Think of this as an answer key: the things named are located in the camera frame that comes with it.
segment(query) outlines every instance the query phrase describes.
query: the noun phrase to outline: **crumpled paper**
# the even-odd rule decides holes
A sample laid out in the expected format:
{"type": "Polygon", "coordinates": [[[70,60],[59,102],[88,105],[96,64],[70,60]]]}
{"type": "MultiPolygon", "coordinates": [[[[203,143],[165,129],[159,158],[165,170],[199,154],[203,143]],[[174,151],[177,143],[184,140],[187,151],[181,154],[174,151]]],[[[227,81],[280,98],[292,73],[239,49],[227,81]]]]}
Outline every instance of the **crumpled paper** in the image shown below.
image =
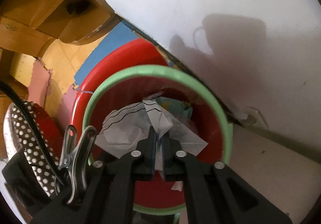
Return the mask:
{"type": "MultiPolygon", "coordinates": [[[[153,126],[158,140],[169,132],[169,137],[181,143],[182,150],[198,155],[207,143],[182,124],[155,100],[143,100],[112,111],[104,120],[95,144],[120,158],[136,149],[137,143],[148,137],[153,126]]],[[[162,147],[157,147],[155,169],[163,170],[162,147]]]]}

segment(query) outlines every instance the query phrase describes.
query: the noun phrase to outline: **silver screw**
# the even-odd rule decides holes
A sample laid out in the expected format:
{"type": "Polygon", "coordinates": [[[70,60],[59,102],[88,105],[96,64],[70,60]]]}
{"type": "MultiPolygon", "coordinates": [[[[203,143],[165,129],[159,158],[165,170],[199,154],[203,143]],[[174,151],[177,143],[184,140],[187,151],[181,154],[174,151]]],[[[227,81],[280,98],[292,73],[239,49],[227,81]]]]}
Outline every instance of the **silver screw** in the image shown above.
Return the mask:
{"type": "Polygon", "coordinates": [[[223,169],[223,168],[225,167],[225,165],[224,165],[224,163],[222,163],[221,161],[217,161],[217,162],[214,163],[214,167],[215,167],[216,169],[221,170],[221,169],[223,169]]]}
{"type": "Polygon", "coordinates": [[[185,157],[186,155],[187,155],[187,153],[185,151],[177,151],[176,152],[177,157],[185,157]]]}
{"type": "Polygon", "coordinates": [[[102,161],[95,161],[92,165],[95,168],[100,168],[103,165],[103,162],[102,161]]]}
{"type": "Polygon", "coordinates": [[[140,151],[132,151],[131,156],[133,157],[139,157],[140,155],[142,155],[142,153],[140,151]]]}

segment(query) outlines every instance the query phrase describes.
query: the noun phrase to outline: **polka dot fabric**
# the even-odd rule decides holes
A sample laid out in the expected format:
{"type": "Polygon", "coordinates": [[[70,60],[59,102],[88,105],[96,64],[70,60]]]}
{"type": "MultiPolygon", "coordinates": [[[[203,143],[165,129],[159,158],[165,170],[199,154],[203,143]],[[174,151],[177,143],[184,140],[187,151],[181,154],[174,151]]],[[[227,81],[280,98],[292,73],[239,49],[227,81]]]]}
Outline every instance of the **polka dot fabric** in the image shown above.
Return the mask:
{"type": "MultiPolygon", "coordinates": [[[[33,120],[36,122],[36,114],[33,112],[33,103],[24,102],[33,120]]],[[[52,174],[49,165],[47,164],[44,155],[42,154],[31,129],[29,128],[27,121],[24,119],[21,111],[13,104],[11,107],[11,120],[13,129],[19,143],[22,144],[22,149],[25,150],[24,154],[31,164],[34,174],[38,180],[39,185],[43,188],[48,196],[55,191],[54,188],[54,175],[52,174]]],[[[49,151],[50,156],[54,160],[55,164],[59,164],[59,158],[55,157],[52,148],[48,145],[48,140],[43,136],[39,124],[36,123],[38,129],[41,132],[42,139],[45,141],[45,145],[49,151]]]]}

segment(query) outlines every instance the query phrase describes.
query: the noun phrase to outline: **wall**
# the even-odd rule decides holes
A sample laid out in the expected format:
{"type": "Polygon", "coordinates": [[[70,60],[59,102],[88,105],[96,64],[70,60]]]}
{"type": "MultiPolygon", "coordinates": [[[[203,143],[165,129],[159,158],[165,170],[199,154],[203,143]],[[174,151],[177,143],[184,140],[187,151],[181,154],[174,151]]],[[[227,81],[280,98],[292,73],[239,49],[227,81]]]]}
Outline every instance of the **wall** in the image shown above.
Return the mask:
{"type": "Polygon", "coordinates": [[[321,151],[317,0],[106,0],[230,107],[321,151]]]}

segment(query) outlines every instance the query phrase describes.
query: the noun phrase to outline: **metal clamp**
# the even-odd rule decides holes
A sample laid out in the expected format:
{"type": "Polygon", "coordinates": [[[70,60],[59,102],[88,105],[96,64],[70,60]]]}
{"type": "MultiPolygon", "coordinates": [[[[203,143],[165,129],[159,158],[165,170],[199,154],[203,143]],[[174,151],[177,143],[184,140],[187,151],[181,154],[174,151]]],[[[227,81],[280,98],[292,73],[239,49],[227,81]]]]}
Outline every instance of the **metal clamp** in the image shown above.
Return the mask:
{"type": "MultiPolygon", "coordinates": [[[[88,126],[75,146],[77,131],[69,125],[65,131],[63,147],[58,169],[67,169],[72,186],[72,194],[67,204],[78,204],[87,189],[86,166],[92,147],[95,143],[97,131],[93,126],[88,126]]],[[[55,180],[56,192],[59,193],[59,183],[55,180]]]]}

